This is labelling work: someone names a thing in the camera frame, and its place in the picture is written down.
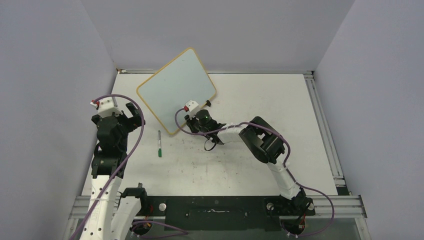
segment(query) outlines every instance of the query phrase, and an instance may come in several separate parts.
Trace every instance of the white table surface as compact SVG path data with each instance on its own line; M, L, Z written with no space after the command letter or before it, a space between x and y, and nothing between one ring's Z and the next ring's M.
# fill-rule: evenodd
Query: white table surface
M256 160L243 143L218 145L207 152L204 150L206 138L202 136L183 132L168 135L136 93L137 86L150 76L118 74L113 86L112 93L126 95L140 105L146 120L140 145L126 165L120 191L143 183L151 196L279 194L268 167ZM210 74L210 77L217 88L212 107L207 108L213 119L220 123L239 123L262 117L289 142L289 168L297 181L327 195L337 195L302 74ZM125 107L127 101L117 98L117 102L121 110L131 116ZM162 157L158 157L158 130L162 133ZM128 151L139 132L137 129L129 134ZM82 195L90 195L90 181L91 168ZM306 193L318 195L308 190Z

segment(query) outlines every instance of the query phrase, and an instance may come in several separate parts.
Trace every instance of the white whiteboard surface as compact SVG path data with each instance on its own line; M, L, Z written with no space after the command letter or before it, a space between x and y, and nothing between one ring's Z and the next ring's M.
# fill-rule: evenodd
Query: white whiteboard surface
M152 196L274 196L277 184L266 166L243 143L204 150L205 138L178 132L162 135L163 127L137 96L136 88L151 74L118 74L112 90L141 107L146 126L140 145L129 159L120 191L143 183ZM301 184L337 195L314 109L302 74L210 74L217 88L210 115L220 123L239 123L261 116L291 146L290 170ZM126 101L118 99L125 108ZM140 130L129 134L130 150ZM83 195L91 192L91 169ZM318 195L306 190L308 195Z
M193 48L187 48L171 62L143 82L137 92L168 134L179 131L175 112L190 100L204 106L217 93ZM177 118L180 126L186 123L184 114Z

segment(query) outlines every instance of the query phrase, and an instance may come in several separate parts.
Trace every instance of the white wall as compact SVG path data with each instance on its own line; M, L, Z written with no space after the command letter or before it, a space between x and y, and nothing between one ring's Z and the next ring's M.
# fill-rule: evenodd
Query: white wall
M208 70L313 70L354 0L82 0L121 69L193 47Z
M61 239L116 74L80 0L0 3L1 239Z
M356 0L315 79L373 240L424 239L424 1Z

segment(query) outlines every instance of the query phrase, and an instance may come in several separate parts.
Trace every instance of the black metal base plate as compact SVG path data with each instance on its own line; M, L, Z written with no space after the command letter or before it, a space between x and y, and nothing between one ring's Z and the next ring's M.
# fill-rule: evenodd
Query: black metal base plate
M247 230L281 231L269 217L267 203L281 206L287 202L281 196L149 196L153 212L150 216L166 216L165 223L185 230ZM159 204L166 204L160 211ZM288 212L279 214L289 216Z

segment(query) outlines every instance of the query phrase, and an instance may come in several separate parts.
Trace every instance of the screw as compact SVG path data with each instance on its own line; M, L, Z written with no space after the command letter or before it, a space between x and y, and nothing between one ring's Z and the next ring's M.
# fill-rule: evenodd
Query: screw
M274 204L273 204L272 202L269 202L269 203L266 205L266 209L268 209L268 210L274 210Z
M165 209L167 209L167 205L165 204L165 203L161 203L161 204L159 204L159 210L160 211L165 211Z
M314 210L314 208L315 208L315 206L312 202L310 203L309 207L307 207L307 209L311 210L311 211Z

